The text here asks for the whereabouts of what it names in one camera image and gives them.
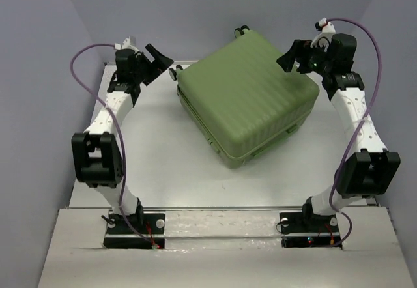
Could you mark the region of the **green hard-shell suitcase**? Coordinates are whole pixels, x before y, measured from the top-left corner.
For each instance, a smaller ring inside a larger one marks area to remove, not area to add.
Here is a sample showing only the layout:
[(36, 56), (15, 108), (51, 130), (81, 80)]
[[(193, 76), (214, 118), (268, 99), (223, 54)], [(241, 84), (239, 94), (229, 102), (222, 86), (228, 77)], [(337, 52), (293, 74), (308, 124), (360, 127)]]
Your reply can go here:
[(243, 25), (222, 48), (169, 69), (183, 108), (230, 169), (293, 135), (312, 112), (319, 86), (293, 68), (284, 72), (276, 62), (280, 56)]

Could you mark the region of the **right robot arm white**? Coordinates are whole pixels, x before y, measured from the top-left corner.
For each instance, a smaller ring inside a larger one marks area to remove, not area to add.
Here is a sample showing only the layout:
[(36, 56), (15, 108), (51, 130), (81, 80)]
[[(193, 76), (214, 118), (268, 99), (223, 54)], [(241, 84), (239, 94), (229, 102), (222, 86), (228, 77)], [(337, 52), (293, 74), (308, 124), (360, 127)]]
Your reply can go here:
[(355, 201), (385, 194), (401, 163), (399, 154), (389, 151), (379, 137), (364, 82), (352, 70), (356, 38), (336, 33), (326, 39), (327, 45), (321, 40), (295, 40), (277, 60), (285, 72), (298, 63), (297, 72), (315, 72), (322, 77), (322, 86), (348, 141), (333, 184), (303, 204), (300, 223), (308, 231), (316, 230), (325, 219)]

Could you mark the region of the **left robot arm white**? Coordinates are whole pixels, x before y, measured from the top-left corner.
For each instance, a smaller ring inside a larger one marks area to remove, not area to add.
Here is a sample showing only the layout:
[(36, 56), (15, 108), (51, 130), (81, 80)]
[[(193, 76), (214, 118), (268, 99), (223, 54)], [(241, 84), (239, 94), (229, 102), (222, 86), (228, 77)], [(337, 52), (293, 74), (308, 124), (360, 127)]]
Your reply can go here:
[(126, 183), (126, 148), (121, 125), (134, 108), (141, 86), (150, 85), (163, 74), (173, 60), (152, 44), (140, 51), (130, 38), (114, 44), (116, 70), (112, 74), (106, 97), (92, 96), (101, 105), (97, 116), (83, 131), (71, 139), (74, 169), (79, 182), (100, 193), (110, 204), (115, 221), (131, 233), (144, 225), (143, 205)]

